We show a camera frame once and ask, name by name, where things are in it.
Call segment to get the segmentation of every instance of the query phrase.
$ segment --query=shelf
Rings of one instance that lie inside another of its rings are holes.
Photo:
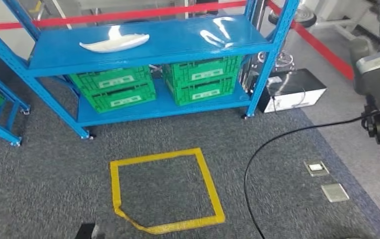
[[[94,53],[79,46],[79,42],[108,40],[118,31],[122,35],[149,34],[150,39],[141,46],[113,53]],[[272,47],[243,15],[46,30],[36,43],[28,73],[65,75],[254,54]]]
[[[140,105],[130,106],[98,114],[84,97],[79,98],[77,121],[80,126],[92,126],[132,120],[183,115],[204,111],[244,107],[250,104],[250,97],[237,82],[232,95],[212,100],[177,106],[162,79],[155,80],[157,99]]]

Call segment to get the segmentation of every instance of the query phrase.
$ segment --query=red barrier tape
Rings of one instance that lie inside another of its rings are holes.
[[[268,6],[276,13],[280,13],[281,9],[272,1],[268,1]],[[321,54],[331,65],[333,65],[342,75],[347,79],[352,80],[354,78],[354,72],[351,65],[347,64],[337,55],[335,55],[329,48],[327,48],[322,42],[314,37],[310,32],[306,30],[301,24],[292,21],[291,27],[319,54]]]
[[[165,16],[165,15],[175,15],[185,12],[201,12],[217,10],[228,7],[245,6],[246,1],[234,1],[234,2],[224,2],[224,3],[205,3],[196,4],[192,6],[174,6],[174,7],[162,7],[158,9],[147,9],[147,10],[136,10],[128,12],[115,12],[115,13],[103,13],[100,15],[91,16],[72,16],[68,18],[51,18],[44,19],[40,21],[33,21],[33,24],[37,27],[47,27],[47,26],[60,26],[66,24],[80,24],[80,23],[91,23],[100,21],[113,21],[119,19],[137,19],[137,18],[147,18],[155,16]],[[2,29],[13,29],[21,28],[21,24],[18,22],[8,22],[0,23],[0,30]]]

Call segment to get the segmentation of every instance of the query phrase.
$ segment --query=crate label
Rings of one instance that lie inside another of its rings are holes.
[[[132,97],[117,100],[117,101],[111,101],[111,107],[121,106],[121,105],[125,105],[125,104],[136,102],[136,101],[141,101],[141,100],[142,98],[140,96],[132,96]]]
[[[224,70],[223,69],[216,69],[216,70],[212,70],[212,71],[205,71],[205,72],[200,72],[200,73],[191,75],[191,80],[192,81],[196,81],[196,80],[200,80],[200,79],[204,79],[204,78],[208,78],[208,77],[212,77],[212,76],[220,76],[220,75],[223,75],[223,74],[224,74]]]
[[[121,85],[121,84],[129,83],[129,82],[133,82],[133,81],[134,81],[133,76],[118,77],[118,78],[115,78],[112,80],[99,82],[99,88],[102,89],[102,88],[106,88],[106,87],[110,87],[110,86],[116,86],[116,85]]]
[[[206,98],[206,97],[209,97],[209,96],[216,96],[216,95],[219,95],[220,93],[221,93],[221,91],[219,89],[216,89],[216,90],[213,90],[213,91],[206,91],[206,92],[203,92],[203,93],[194,94],[191,97],[191,99],[192,100],[198,100],[198,99]]]

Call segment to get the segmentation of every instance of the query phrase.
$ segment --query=yellow tape square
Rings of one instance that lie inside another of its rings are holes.
[[[168,223],[153,227],[144,227],[139,225],[136,221],[128,217],[121,210],[121,192],[120,192],[120,179],[118,176],[118,167],[126,166],[137,163],[145,163],[162,159],[170,159],[179,156],[188,156],[194,155],[196,156],[197,163],[199,165],[200,171],[203,176],[204,183],[206,185],[207,193],[210,197],[210,201],[212,203],[213,211],[215,212],[214,216],[204,217],[199,219],[192,219],[181,221],[177,223]],[[111,170],[111,187],[112,187],[112,202],[114,205],[114,211],[120,217],[126,219],[130,223],[132,223],[135,228],[142,230],[151,234],[164,234],[176,231],[183,231],[194,228],[201,228],[206,226],[211,226],[219,223],[223,223],[225,221],[225,214],[221,206],[221,202],[219,201],[218,193],[216,192],[215,186],[213,184],[212,177],[210,175],[209,169],[207,168],[206,161],[202,154],[202,150],[200,148],[192,148],[168,153],[160,153],[160,154],[152,154],[142,157],[128,158],[117,161],[112,161],[110,163]]]

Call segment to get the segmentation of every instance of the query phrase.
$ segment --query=black cable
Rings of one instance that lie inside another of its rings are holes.
[[[280,134],[278,136],[275,136],[275,137],[269,139],[266,143],[262,144],[255,151],[255,153],[253,154],[253,156],[250,158],[249,162],[247,163],[246,171],[244,172],[244,197],[246,199],[247,209],[249,210],[249,213],[250,213],[250,216],[252,218],[252,221],[253,221],[253,223],[254,223],[257,231],[259,232],[260,236],[262,237],[262,239],[266,239],[266,238],[263,235],[263,232],[260,229],[260,227],[259,227],[258,223],[256,222],[256,219],[255,219],[255,217],[253,215],[253,211],[252,211],[252,208],[250,206],[249,195],[247,193],[247,178],[249,176],[250,165],[252,164],[253,160],[255,159],[256,155],[260,152],[260,150],[262,150],[269,143],[271,143],[271,142],[273,142],[273,141],[275,141],[275,140],[277,140],[277,139],[279,139],[281,137],[284,137],[286,135],[292,134],[292,133],[296,133],[296,132],[307,130],[307,129],[313,129],[313,128],[323,128],[323,127],[329,127],[329,126],[336,126],[336,125],[341,125],[341,124],[353,123],[353,122],[356,122],[356,121],[359,121],[359,120],[366,119],[367,117],[371,117],[371,116],[377,115],[379,113],[380,112],[376,111],[376,112],[372,112],[372,113],[369,113],[369,114],[366,114],[366,115],[363,115],[361,117],[357,117],[357,118],[354,118],[354,119],[350,119],[350,120],[338,121],[338,122],[333,122],[333,123],[325,123],[325,124],[317,124],[317,125],[311,125],[311,126],[307,126],[307,127],[303,127],[303,128],[294,129],[294,130],[288,131],[286,133],[282,133],[282,134]]]

